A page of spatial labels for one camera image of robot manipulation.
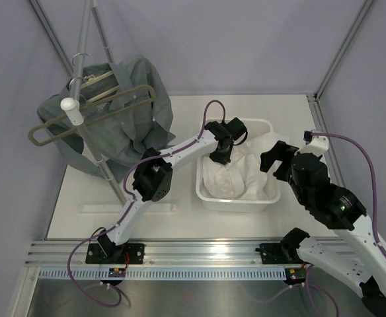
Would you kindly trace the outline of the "white shirt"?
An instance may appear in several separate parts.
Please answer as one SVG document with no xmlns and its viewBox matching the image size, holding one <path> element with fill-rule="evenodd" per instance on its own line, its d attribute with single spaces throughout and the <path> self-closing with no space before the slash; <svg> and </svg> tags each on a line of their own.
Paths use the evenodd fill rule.
<svg viewBox="0 0 386 317">
<path fill-rule="evenodd" d="M 222 165 L 203 158 L 205 189 L 217 199 L 268 200 L 264 187 L 268 174 L 260 171 L 260 155 L 276 143 L 277 133 L 270 131 L 234 147 L 231 162 Z"/>
</svg>

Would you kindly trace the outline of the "white plastic basket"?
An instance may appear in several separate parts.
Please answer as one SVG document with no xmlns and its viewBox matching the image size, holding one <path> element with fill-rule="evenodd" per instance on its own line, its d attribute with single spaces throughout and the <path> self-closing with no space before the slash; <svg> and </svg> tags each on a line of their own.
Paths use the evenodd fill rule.
<svg viewBox="0 0 386 317">
<path fill-rule="evenodd" d="M 273 172 L 260 171 L 260 154 L 274 145 L 278 134 L 263 119 L 241 120 L 248 131 L 246 141 L 233 147 L 231 162 L 213 162 L 205 155 L 197 160 L 196 194 L 209 210 L 224 212 L 260 212 L 281 198 L 281 189 Z"/>
</svg>

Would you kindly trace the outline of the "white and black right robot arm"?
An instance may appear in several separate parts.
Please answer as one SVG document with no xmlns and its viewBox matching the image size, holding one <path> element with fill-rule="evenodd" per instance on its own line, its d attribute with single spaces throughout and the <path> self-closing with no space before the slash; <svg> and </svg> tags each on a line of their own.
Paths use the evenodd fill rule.
<svg viewBox="0 0 386 317">
<path fill-rule="evenodd" d="M 343 239 L 359 262 L 326 249 L 299 228 L 281 239 L 282 259 L 319 267 L 353 290 L 374 316 L 386 316 L 386 245 L 360 200 L 350 190 L 331 182 L 327 165 L 321 160 L 328 148 L 327 137 L 319 134 L 301 148 L 277 141 L 261 154 L 260 170 L 268 172 L 279 161 L 275 178 L 287 182 L 298 203 Z"/>
</svg>

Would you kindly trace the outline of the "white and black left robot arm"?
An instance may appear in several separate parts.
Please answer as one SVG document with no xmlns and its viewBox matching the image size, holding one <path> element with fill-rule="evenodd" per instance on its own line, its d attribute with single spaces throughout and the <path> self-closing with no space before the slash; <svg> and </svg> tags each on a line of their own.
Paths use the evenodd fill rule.
<svg viewBox="0 0 386 317">
<path fill-rule="evenodd" d="M 173 172 L 203 155 L 225 165 L 230 162 L 236 140 L 247 138 L 248 131 L 239 118 L 229 122 L 204 122 L 199 134 L 168 149 L 146 150 L 143 158 L 129 174 L 133 176 L 132 189 L 123 181 L 123 190 L 129 195 L 118 218 L 109 229 L 94 237 L 97 242 L 87 252 L 92 264 L 114 264 L 125 256 L 125 244 L 136 222 L 153 202 L 163 199 L 170 191 Z"/>
</svg>

